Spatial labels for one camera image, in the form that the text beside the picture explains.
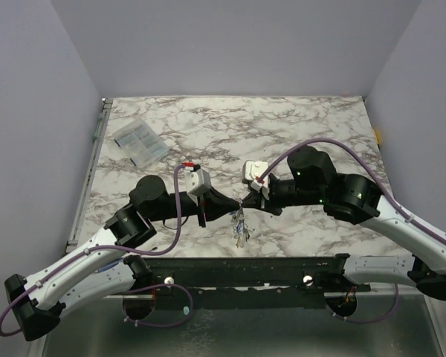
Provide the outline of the keyring bunch with keys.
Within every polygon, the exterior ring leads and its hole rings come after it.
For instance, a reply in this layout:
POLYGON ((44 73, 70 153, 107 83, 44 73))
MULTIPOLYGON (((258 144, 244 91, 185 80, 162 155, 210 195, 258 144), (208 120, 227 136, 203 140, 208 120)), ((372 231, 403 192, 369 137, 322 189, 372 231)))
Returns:
POLYGON ((239 208, 229 213, 233 227, 233 238, 236 240, 237 248, 244 248, 251 237, 250 229, 245 221, 245 212, 240 204, 239 208))

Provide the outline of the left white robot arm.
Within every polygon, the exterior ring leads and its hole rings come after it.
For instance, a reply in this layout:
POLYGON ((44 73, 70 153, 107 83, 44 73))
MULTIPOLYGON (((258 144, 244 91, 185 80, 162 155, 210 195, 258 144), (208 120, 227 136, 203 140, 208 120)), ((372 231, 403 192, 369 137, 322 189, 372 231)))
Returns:
POLYGON ((0 336, 10 337, 2 324, 12 312, 26 341, 48 334, 74 307, 119 292, 144 292, 149 275, 132 268, 144 256, 171 252, 181 236, 183 219, 197 216, 200 226, 239 209, 240 204, 213 188, 202 169, 185 174, 186 189, 168 193, 155 175, 138 181, 129 203, 119 209, 97 233, 51 266, 23 277, 14 274, 5 282, 8 307, 0 315, 0 336), (143 251, 156 235, 153 222, 176 219, 175 236, 166 248, 143 251))

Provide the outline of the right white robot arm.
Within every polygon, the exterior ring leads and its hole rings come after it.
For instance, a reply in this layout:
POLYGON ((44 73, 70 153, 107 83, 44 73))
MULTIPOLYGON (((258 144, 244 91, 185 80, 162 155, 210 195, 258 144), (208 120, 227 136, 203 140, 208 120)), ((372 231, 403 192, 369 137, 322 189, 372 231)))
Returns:
POLYGON ((381 184, 358 174, 338 173, 326 152, 305 146, 287 158, 292 178, 279 180, 265 161, 246 161, 244 208, 279 216, 286 207, 322 205, 340 221, 361 225, 405 248, 405 256, 344 255, 343 266, 326 273, 328 285, 343 291, 364 283, 413 286, 446 301, 446 233, 403 208, 381 184))

